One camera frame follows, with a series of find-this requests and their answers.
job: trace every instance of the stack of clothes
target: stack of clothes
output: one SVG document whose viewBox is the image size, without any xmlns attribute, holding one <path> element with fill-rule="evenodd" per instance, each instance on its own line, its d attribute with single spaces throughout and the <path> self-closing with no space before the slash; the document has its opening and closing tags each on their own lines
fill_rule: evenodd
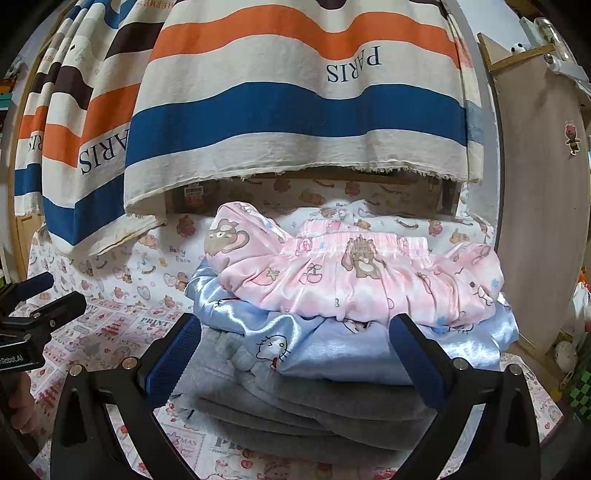
<svg viewBox="0 0 591 480">
<path fill-rule="evenodd" d="M 399 313 L 475 368 L 499 369 L 518 336 L 487 245 L 461 242 L 434 255 L 424 238 L 339 220 L 309 220 L 291 236 L 233 202 L 218 210 L 204 250 L 186 294 L 209 328 L 174 402 L 189 424 L 261 452 L 404 461 L 435 412 L 389 343 Z"/>
</svg>

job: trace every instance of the brown stripe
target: brown stripe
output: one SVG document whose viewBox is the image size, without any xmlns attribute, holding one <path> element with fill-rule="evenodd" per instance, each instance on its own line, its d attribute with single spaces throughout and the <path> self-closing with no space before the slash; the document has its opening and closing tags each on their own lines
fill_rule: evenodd
<svg viewBox="0 0 591 480">
<path fill-rule="evenodd" d="M 322 8 L 326 8 L 327 10 L 338 10 L 339 8 L 343 8 L 344 4 L 347 3 L 347 0 L 316 0 L 318 4 Z"/>
<path fill-rule="evenodd" d="M 105 60 L 118 53 L 145 51 L 154 48 L 164 23 L 132 22 L 119 29 L 111 42 Z"/>
<path fill-rule="evenodd" d="M 318 2 L 318 4 L 322 8 L 325 8 L 327 10 L 338 10 L 339 8 L 343 8 L 345 6 L 345 4 L 347 3 L 347 0 L 316 0 L 316 1 Z M 435 5 L 439 8 L 439 11 L 441 12 L 441 14 L 444 17 L 447 16 L 447 12 L 443 8 L 443 5 L 441 4 L 441 2 L 439 0 L 409 0 L 409 1 L 412 3 L 415 3 L 415 4 Z"/>
<path fill-rule="evenodd" d="M 439 13 L 443 18 L 447 18 L 447 11 L 439 0 L 410 0 L 414 4 L 435 5 L 439 9 Z"/>
<path fill-rule="evenodd" d="M 87 110 L 88 102 L 90 102 L 92 96 L 92 87 L 89 87 L 84 82 L 80 70 L 76 67 L 64 65 L 57 76 L 55 92 L 71 95 L 80 108 Z"/>
<path fill-rule="evenodd" d="M 33 78 L 33 84 L 31 85 L 31 92 L 41 93 L 41 89 L 43 88 L 43 85 L 45 85 L 46 83 L 55 83 L 56 78 L 57 78 L 57 74 L 60 71 L 60 68 L 61 68 L 61 63 L 58 61 L 55 61 L 54 63 L 51 64 L 51 67 L 49 67 L 49 72 L 47 72 L 47 73 L 37 72 L 35 74 L 35 78 Z"/>
</svg>

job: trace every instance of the striped towel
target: striped towel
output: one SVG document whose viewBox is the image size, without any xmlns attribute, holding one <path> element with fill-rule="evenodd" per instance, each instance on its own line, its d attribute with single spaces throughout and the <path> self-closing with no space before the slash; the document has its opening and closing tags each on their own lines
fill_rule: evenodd
<svg viewBox="0 0 591 480">
<path fill-rule="evenodd" d="M 450 22 L 437 0 L 177 2 L 135 105 L 126 211 L 311 166 L 480 180 L 478 86 Z"/>
<path fill-rule="evenodd" d="M 80 0 L 27 99 L 15 211 L 97 255 L 193 181 L 310 166 L 478 181 L 471 65 L 438 0 Z"/>
<path fill-rule="evenodd" d="M 35 75 L 17 145 L 15 213 L 43 213 L 66 255 L 98 255 L 163 221 L 156 208 L 126 214 L 123 188 L 139 84 L 173 5 L 80 0 Z"/>
</svg>

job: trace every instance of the bolt head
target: bolt head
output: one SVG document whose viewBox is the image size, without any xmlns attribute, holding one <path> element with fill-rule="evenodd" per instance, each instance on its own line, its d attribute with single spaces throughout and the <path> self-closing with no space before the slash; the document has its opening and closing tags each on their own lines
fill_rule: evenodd
<svg viewBox="0 0 591 480">
<path fill-rule="evenodd" d="M 468 363 L 468 360 L 465 360 L 461 357 L 453 359 L 453 366 L 455 368 L 457 368 L 458 370 L 468 370 L 468 368 L 470 368 L 470 364 Z"/>
<path fill-rule="evenodd" d="M 511 364 L 509 365 L 509 372 L 511 372 L 513 375 L 521 375 L 523 373 L 523 370 L 519 365 Z"/>
<path fill-rule="evenodd" d="M 76 375 L 80 375 L 82 373 L 82 365 L 72 365 L 70 367 L 70 375 L 75 377 Z"/>
<path fill-rule="evenodd" d="M 121 366 L 123 368 L 125 368 L 126 370 L 131 370 L 132 368 L 135 368 L 135 366 L 137 364 L 138 364 L 138 359 L 136 359 L 133 356 L 129 356 L 121 362 Z"/>
</svg>

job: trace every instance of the orange stripe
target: orange stripe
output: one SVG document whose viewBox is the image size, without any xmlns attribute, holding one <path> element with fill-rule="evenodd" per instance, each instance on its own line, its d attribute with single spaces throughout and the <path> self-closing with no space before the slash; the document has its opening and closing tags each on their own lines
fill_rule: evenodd
<svg viewBox="0 0 591 480">
<path fill-rule="evenodd" d="M 328 33 L 299 10 L 282 5 L 244 8 L 208 23 L 172 25 L 160 32 L 150 60 L 205 53 L 252 35 L 295 38 L 327 60 L 350 59 L 367 42 L 404 41 L 447 55 L 459 67 L 455 43 L 440 27 L 424 25 L 401 14 L 367 12 L 356 17 L 347 30 Z"/>
<path fill-rule="evenodd" d="M 88 105 L 80 145 L 131 121 L 138 92 L 139 83 L 136 83 L 93 98 Z"/>
<path fill-rule="evenodd" d="M 34 115 L 23 115 L 21 120 L 21 129 L 18 132 L 18 139 L 31 138 L 33 132 L 45 130 L 47 122 L 47 107 L 40 105 L 35 110 Z"/>
<path fill-rule="evenodd" d="M 81 137 L 68 127 L 47 124 L 43 156 L 76 168 L 82 145 L 131 120 L 138 91 L 139 83 L 106 92 L 92 99 L 88 105 Z"/>
<path fill-rule="evenodd" d="M 43 156 L 76 168 L 79 142 L 80 138 L 68 127 L 47 124 L 43 140 Z"/>
</svg>

